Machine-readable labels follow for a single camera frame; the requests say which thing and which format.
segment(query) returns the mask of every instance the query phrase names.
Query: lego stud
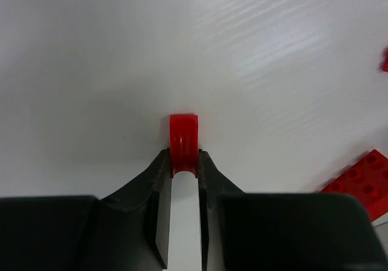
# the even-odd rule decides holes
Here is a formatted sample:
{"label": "lego stud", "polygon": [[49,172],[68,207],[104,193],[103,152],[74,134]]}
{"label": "lego stud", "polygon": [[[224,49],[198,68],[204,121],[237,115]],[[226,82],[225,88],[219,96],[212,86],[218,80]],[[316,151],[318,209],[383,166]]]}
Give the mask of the lego stud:
{"label": "lego stud", "polygon": [[346,172],[346,176],[354,181],[354,182],[361,182],[362,180],[364,180],[364,175],[357,169],[354,169],[354,168],[350,168],[347,172]]}
{"label": "lego stud", "polygon": [[331,185],[330,188],[332,189],[332,192],[342,192],[344,191],[344,186],[342,183],[338,181],[334,181]]}
{"label": "lego stud", "polygon": [[170,116],[171,178],[180,171],[192,172],[197,178],[198,116]]}
{"label": "lego stud", "polygon": [[371,198],[376,198],[380,195],[380,192],[378,191],[378,189],[370,184],[367,184],[363,187],[363,192],[365,195]]}
{"label": "lego stud", "polygon": [[381,158],[375,154],[366,155],[364,160],[365,164],[372,169],[379,169],[383,164]]}

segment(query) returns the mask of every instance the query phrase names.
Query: red plastic piece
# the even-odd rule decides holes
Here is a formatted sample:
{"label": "red plastic piece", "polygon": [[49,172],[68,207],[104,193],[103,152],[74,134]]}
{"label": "red plastic piece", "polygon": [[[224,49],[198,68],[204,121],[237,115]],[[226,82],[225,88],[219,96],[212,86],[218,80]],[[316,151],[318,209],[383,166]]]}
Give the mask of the red plastic piece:
{"label": "red plastic piece", "polygon": [[388,159],[373,150],[321,192],[353,195],[374,221],[388,212]]}
{"label": "red plastic piece", "polygon": [[388,72],[388,48],[384,52],[384,62],[381,64],[381,69],[384,72]]}
{"label": "red plastic piece", "polygon": [[171,178],[180,171],[192,172],[197,178],[198,116],[170,116]]}

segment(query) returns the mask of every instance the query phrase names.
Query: white surface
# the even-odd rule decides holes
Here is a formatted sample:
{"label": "white surface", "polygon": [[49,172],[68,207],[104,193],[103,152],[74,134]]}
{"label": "white surface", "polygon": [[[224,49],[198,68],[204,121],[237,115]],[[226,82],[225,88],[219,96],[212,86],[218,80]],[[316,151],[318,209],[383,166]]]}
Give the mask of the white surface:
{"label": "white surface", "polygon": [[[0,7],[1,196],[103,197],[167,145],[171,113],[199,115],[202,147],[247,191],[313,190],[366,150],[388,155],[388,0]],[[174,203],[197,199],[181,188]],[[194,244],[176,224],[171,243]]]}

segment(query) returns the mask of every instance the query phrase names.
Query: red lego piece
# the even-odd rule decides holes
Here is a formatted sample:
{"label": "red lego piece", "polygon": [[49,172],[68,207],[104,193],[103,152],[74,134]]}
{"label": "red lego piece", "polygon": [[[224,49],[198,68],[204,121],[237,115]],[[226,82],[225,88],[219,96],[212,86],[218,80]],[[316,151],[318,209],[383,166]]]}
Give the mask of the red lego piece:
{"label": "red lego piece", "polygon": [[388,48],[384,52],[384,62],[381,64],[381,69],[384,72],[388,72]]}
{"label": "red lego piece", "polygon": [[388,159],[373,150],[321,192],[353,195],[374,221],[388,212]]}
{"label": "red lego piece", "polygon": [[170,116],[171,177],[180,171],[192,172],[197,178],[198,116]]}

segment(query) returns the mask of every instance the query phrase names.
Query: black plastic part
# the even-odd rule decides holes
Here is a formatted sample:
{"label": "black plastic part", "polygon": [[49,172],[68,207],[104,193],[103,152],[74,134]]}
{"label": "black plastic part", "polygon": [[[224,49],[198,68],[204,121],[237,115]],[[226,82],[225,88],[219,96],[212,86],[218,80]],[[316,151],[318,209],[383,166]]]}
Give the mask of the black plastic part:
{"label": "black plastic part", "polygon": [[209,270],[216,270],[216,266],[222,264],[217,199],[219,195],[243,194],[244,192],[218,171],[209,154],[202,150],[198,154],[197,173],[202,269],[207,270],[209,263]]}
{"label": "black plastic part", "polygon": [[363,207],[331,194],[245,194],[198,158],[202,270],[388,270]]}
{"label": "black plastic part", "polygon": [[97,202],[91,196],[0,199],[0,270],[76,270]]}
{"label": "black plastic part", "polygon": [[[203,151],[197,172],[202,270],[388,270],[367,213],[355,199],[245,194]],[[0,270],[165,269],[170,174],[167,149],[100,201],[0,199]]]}
{"label": "black plastic part", "polygon": [[167,268],[170,154],[124,187],[90,196],[0,200],[0,270]]}

